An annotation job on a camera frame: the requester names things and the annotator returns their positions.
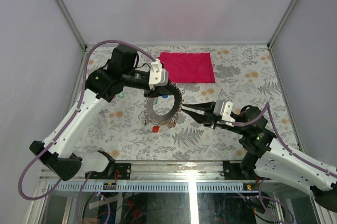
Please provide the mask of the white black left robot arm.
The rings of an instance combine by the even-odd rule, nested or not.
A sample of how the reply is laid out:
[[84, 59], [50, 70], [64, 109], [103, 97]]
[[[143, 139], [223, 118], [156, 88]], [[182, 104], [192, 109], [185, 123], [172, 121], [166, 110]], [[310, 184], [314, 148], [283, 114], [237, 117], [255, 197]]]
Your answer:
[[91, 74], [83, 75], [79, 99], [69, 110], [53, 133], [44, 141], [34, 141], [30, 151], [61, 180], [67, 181], [78, 172], [95, 172], [104, 179], [115, 174], [115, 160], [104, 151], [74, 153], [83, 131], [124, 87], [157, 95], [169, 83], [169, 73], [160, 60], [144, 50], [123, 41], [103, 41], [89, 51], [104, 44], [117, 46], [106, 64]]

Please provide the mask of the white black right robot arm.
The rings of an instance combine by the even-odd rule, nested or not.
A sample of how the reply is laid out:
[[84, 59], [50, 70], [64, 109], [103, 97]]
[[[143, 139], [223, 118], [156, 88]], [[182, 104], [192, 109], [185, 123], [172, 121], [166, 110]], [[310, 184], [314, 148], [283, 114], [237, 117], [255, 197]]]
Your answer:
[[200, 104], [184, 104], [183, 112], [197, 123], [211, 129], [221, 128], [241, 135], [239, 143], [247, 151], [240, 163], [246, 179], [254, 176], [276, 180], [294, 187], [326, 210], [336, 212], [336, 167], [321, 162], [285, 143], [276, 129], [270, 106], [263, 109], [246, 105], [239, 114], [232, 111], [232, 102], [218, 100]]

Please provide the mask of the grey disc with key rings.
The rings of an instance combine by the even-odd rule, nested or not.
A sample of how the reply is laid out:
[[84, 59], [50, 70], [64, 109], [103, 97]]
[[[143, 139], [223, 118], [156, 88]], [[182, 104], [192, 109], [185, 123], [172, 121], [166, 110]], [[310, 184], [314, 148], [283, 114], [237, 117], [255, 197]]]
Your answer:
[[145, 115], [148, 122], [153, 125], [167, 126], [168, 128], [175, 127], [179, 112], [182, 106], [182, 93], [174, 83], [169, 83], [168, 88], [171, 95], [167, 99], [162, 96], [157, 97], [158, 103], [153, 104], [155, 98], [146, 98]]

